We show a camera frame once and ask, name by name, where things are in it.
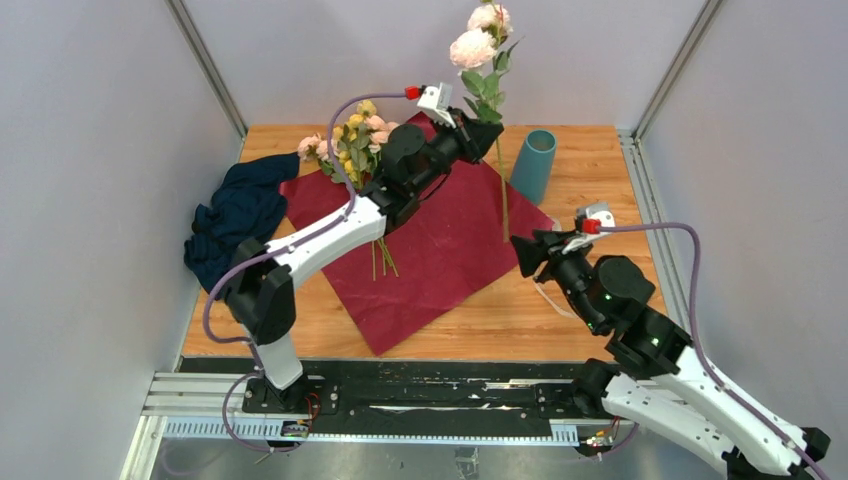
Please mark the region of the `teal conical vase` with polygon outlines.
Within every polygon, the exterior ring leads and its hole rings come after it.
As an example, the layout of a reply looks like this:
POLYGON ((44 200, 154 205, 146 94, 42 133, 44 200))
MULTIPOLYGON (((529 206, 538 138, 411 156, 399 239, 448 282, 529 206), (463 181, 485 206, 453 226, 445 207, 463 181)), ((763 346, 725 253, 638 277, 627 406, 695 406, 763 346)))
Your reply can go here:
POLYGON ((536 129, 525 137, 514 163, 509 184, 536 206, 544 200, 556 149, 556 136, 536 129))

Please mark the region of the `pink flower stem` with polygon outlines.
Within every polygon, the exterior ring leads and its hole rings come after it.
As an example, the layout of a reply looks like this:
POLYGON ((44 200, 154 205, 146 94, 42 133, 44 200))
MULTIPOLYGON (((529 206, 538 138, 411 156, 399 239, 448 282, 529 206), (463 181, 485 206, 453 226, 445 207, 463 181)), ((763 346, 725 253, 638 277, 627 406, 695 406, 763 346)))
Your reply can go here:
POLYGON ((503 121, 506 93, 501 83, 512 68, 519 42, 511 14, 499 1, 481 1, 471 12, 466 29, 449 46, 449 60, 468 95, 464 98, 477 119, 490 124, 503 121))

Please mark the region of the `pink yellow flower bunch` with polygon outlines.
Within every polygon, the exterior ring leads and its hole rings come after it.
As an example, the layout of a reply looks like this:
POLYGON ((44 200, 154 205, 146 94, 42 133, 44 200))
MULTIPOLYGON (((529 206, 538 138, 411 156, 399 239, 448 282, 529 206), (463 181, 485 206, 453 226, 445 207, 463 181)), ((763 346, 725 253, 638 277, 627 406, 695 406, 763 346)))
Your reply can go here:
POLYGON ((383 239, 386 220, 377 205, 361 197, 360 191, 372 178, 381 158, 381 149, 389 134, 397 127, 378 114, 370 99, 361 99, 356 112, 342 124, 332 119, 326 134, 313 134, 302 139, 297 155, 304 162, 316 163, 329 179, 346 189, 348 201, 336 211, 306 227, 298 236, 301 242, 292 253, 295 284, 340 259, 348 252, 369 244, 382 256, 385 269, 398 272, 395 261, 383 239))

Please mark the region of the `maroon wrapping paper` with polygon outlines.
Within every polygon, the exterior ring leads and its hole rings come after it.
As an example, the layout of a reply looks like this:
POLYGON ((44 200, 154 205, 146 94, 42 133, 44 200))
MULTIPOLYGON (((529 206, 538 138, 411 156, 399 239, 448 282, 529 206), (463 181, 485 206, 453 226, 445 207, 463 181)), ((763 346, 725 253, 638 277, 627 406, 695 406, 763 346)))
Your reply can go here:
POLYGON ((362 246, 297 291, 291 335, 314 358, 553 360, 561 319, 517 269, 502 230, 529 235, 548 215, 486 165, 457 165, 390 234, 394 269, 362 246))

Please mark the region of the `cream ribbon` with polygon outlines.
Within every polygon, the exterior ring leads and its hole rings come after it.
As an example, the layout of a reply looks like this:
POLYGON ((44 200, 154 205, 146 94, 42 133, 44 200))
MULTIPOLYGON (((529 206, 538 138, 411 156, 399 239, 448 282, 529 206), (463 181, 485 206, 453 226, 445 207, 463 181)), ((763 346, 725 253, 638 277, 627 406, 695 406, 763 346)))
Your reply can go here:
MULTIPOLYGON (((552 225, 551 229, 553 231, 562 232, 563 229, 562 229, 561 222, 559 220, 554 219, 553 217, 551 217, 551 220, 553 221, 553 225, 552 225)), ((537 293, 551 306, 551 308, 558 315, 565 317, 565 318, 570 318, 570 319, 576 319, 577 318, 577 316, 571 310, 566 310, 566 309, 562 308, 556 301, 554 301, 544 291, 544 289, 541 287, 541 285, 539 283, 535 283, 534 288, 537 291, 537 293)))

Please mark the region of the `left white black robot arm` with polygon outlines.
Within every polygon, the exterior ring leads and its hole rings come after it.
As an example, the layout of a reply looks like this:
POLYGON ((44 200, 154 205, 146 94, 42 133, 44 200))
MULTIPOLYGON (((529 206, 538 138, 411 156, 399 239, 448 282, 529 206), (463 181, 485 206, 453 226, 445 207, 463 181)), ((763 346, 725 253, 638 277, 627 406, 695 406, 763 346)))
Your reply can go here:
POLYGON ((290 331, 296 320, 295 293, 312 275, 362 245, 404 225, 438 180, 457 161, 479 164, 496 144, 500 123, 469 118, 451 108, 448 123, 394 129, 381 151, 373 178, 342 207, 285 238, 280 244, 243 242, 220 293, 251 345, 268 400, 283 413, 306 400, 304 370, 290 331))

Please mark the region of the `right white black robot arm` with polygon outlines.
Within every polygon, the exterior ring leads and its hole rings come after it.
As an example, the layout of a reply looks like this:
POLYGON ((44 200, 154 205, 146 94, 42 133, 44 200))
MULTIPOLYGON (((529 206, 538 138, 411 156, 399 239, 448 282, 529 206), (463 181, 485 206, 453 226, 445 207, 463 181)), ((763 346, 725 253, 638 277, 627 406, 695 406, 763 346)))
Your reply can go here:
POLYGON ((579 230, 510 239, 522 275, 555 282, 591 333, 609 339, 615 362, 586 361, 570 392, 575 411, 632 420, 729 479, 825 478, 819 463, 829 436, 742 392, 689 333, 649 306, 655 286, 632 260, 588 261, 593 239, 579 230))

